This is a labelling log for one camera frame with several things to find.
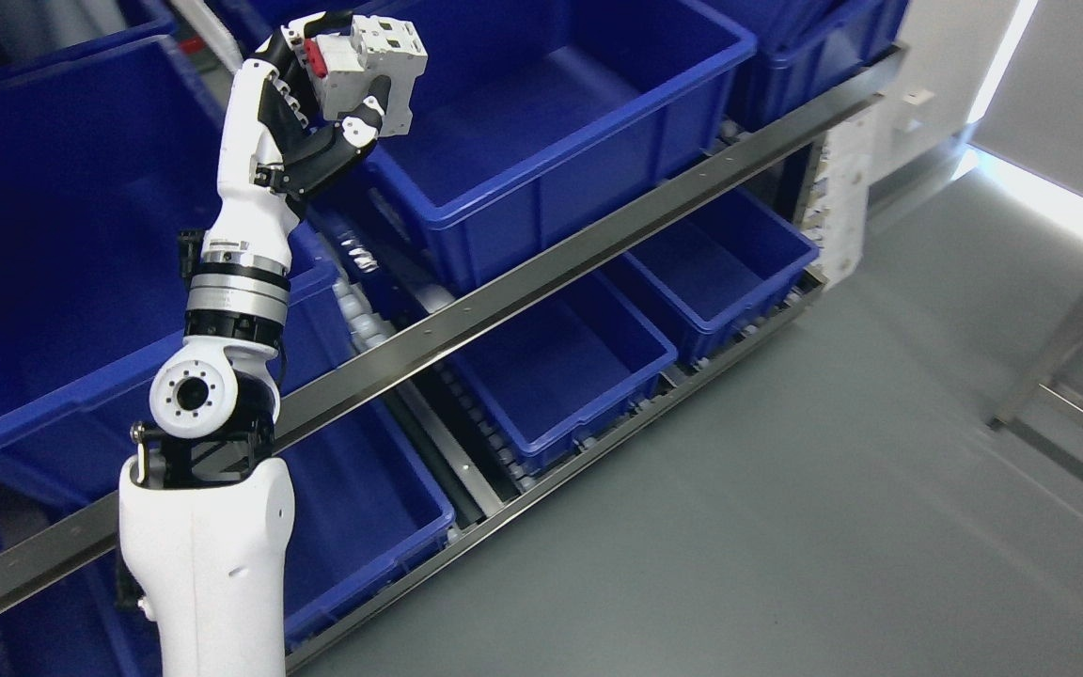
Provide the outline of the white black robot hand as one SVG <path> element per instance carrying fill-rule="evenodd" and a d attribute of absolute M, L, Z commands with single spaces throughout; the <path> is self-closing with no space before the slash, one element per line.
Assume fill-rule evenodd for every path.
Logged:
<path fill-rule="evenodd" d="M 222 209 L 190 249 L 195 274 L 287 277 L 289 237 L 309 201 L 383 138 L 373 95 L 339 121 L 319 115 L 304 57 L 304 24 L 319 12 L 357 14 L 318 11 L 276 26 L 232 74 L 216 166 Z"/>

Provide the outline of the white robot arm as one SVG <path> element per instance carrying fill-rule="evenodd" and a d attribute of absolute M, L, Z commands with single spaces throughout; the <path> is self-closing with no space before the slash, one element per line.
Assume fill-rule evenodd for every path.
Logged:
<path fill-rule="evenodd" d="M 120 558 L 155 622 L 165 676 L 284 676 L 285 552 L 295 520 L 275 458 L 292 253 L 284 232 L 178 237 L 183 342 L 155 373 L 151 419 L 118 483 Z"/>

